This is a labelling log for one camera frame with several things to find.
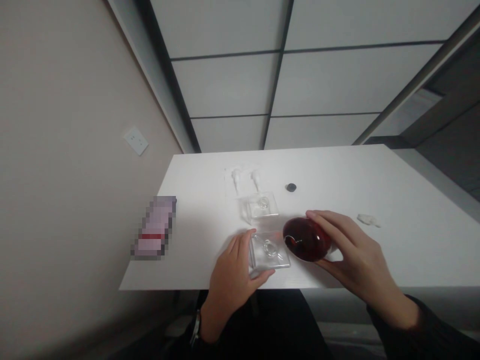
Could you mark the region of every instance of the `person's left hand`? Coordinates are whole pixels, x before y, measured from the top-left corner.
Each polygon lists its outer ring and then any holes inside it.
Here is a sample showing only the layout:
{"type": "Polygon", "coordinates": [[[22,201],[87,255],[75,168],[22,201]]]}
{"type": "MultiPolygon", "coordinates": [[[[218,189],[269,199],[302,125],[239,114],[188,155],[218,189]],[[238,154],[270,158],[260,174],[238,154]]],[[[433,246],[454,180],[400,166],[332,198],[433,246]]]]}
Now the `person's left hand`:
{"type": "Polygon", "coordinates": [[[255,231],[251,229],[234,236],[216,261],[208,296],[200,310],[200,337],[207,343],[218,340],[232,314],[275,272],[267,270],[250,279],[249,244],[255,231]]]}

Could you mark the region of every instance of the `hand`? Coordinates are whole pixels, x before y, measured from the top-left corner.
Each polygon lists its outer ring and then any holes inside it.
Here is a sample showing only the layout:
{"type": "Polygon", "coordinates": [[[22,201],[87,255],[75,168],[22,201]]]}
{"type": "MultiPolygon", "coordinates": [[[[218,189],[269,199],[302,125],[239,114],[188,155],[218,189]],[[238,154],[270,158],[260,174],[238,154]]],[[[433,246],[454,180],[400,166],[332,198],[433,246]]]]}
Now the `hand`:
{"type": "Polygon", "coordinates": [[[345,288],[372,307],[390,326],[410,329],[420,321],[420,309],[390,275],[380,245],[350,217],[332,211],[307,211],[306,216],[331,237],[342,261],[316,262],[345,288]]]}
{"type": "Polygon", "coordinates": [[[234,236],[216,261],[208,296],[200,309],[200,337],[207,343],[219,339],[232,314],[275,272],[267,270],[250,279],[249,244],[255,231],[251,229],[234,236]]]}

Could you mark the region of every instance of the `white table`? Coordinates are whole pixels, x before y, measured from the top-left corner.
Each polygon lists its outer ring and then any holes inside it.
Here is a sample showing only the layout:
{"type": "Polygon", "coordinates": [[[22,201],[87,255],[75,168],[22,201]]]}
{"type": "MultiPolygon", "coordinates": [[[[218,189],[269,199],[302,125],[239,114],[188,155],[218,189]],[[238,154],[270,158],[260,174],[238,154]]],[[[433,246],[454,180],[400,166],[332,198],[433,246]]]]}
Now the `white table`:
{"type": "MultiPolygon", "coordinates": [[[[167,254],[130,261],[121,290],[208,289],[219,253],[250,227],[236,199],[235,167],[259,169],[263,190],[276,198],[279,230],[308,209],[373,215],[381,228],[360,226],[382,246],[399,286],[480,286],[480,224],[390,149],[365,145],[175,155],[158,192],[177,197],[167,254]],[[288,183],[297,190],[286,191],[288,183]]],[[[245,178],[240,190],[255,187],[245,178]]],[[[290,261],[262,289],[341,286],[313,264],[290,261]]]]}

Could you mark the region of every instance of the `wrist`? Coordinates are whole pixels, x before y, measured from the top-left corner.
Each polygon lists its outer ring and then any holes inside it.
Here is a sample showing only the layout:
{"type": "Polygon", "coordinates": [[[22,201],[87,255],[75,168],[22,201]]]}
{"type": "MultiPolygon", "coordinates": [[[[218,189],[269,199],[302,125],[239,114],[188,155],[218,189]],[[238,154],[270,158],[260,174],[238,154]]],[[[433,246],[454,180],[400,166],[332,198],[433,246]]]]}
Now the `wrist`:
{"type": "Polygon", "coordinates": [[[383,321],[395,329],[415,328],[421,320],[421,310],[418,305],[406,297],[398,287],[369,305],[383,321]]]}
{"type": "Polygon", "coordinates": [[[206,343],[215,343],[230,319],[228,311],[207,296],[200,309],[200,337],[206,343]]]}

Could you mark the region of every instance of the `dark red glass bottle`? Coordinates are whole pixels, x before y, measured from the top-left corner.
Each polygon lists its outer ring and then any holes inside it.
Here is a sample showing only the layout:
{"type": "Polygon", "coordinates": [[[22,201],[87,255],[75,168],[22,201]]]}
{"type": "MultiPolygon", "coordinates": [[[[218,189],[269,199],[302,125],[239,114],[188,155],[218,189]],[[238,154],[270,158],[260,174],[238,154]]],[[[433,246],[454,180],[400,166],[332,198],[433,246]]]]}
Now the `dark red glass bottle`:
{"type": "Polygon", "coordinates": [[[283,240],[296,257],[316,262],[328,254],[332,239],[313,220],[295,217],[283,227],[283,240]]]}

